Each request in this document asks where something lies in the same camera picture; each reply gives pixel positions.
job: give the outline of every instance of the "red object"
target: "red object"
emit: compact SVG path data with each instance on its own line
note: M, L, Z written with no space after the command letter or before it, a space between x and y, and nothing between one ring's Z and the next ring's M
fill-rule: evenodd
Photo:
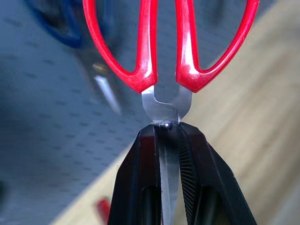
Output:
M199 66L193 0L175 0L177 16L176 81L193 92L198 92L227 66L245 40L254 21L259 0L247 0L240 27L228 49L209 69ZM158 81L157 69L157 11L158 0L141 0L138 26L136 67L126 71L105 45L96 17L96 0L83 0L90 34L112 71L136 92L141 93Z
M105 224L108 223L110 207L111 207L111 205L107 199L100 200L97 205L98 212Z

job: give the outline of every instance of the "scissors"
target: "scissors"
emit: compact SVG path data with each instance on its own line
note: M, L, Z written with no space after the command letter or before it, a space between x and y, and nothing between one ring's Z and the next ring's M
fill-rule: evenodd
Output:
M97 1L100 29L106 43L113 47L119 38L117 1ZM121 114L120 94L114 76L94 49L82 15L79 0L24 0L37 22L56 40L71 47L95 102L105 97L112 110Z
M145 112L153 123L141 129L121 164L115 181L109 225L172 225L179 175L187 224L213 224L222 204L229 224L256 225L256 221L225 161L198 128L181 122L197 93L228 65L245 40L259 0L247 0L244 16L231 44L210 68L199 67L193 0L175 0L177 17L176 81L178 96L158 102L154 85L157 70L158 0L141 0L136 67L126 71L113 57L100 32L96 0L83 0L90 34L103 59L121 80L142 94Z

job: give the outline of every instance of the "scissor blade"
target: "scissor blade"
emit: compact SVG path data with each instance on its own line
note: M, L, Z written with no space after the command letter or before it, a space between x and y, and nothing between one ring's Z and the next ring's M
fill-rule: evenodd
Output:
M162 224L173 225L179 184L179 151L167 146L159 148Z

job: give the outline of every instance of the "gray pegboard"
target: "gray pegboard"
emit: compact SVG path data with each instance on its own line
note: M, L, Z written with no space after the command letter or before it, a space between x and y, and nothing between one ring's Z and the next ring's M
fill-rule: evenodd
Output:
M135 66L139 2L120 1L122 39L115 55L129 70ZM272 2L262 0L259 15ZM195 11L200 61L207 67L233 38L245 1L226 0L214 25L198 22L209 11L202 3L195 1ZM121 117L104 101L91 103L74 55L35 23L21 0L1 1L0 15L0 180L7 188L0 224L46 225L149 120L140 96L125 85L128 108ZM157 97L168 100L176 92L174 1L159 1L157 34Z

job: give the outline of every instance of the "wooden table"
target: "wooden table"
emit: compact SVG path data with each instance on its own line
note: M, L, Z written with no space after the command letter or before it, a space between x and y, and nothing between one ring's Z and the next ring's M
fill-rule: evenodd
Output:
M300 1L278 1L222 74L193 95L184 119L205 133L231 167L259 225L298 214L283 208L300 187L299 71ZM95 204L112 195L126 152L51 224L100 225ZM184 215L178 207L177 224L186 224Z

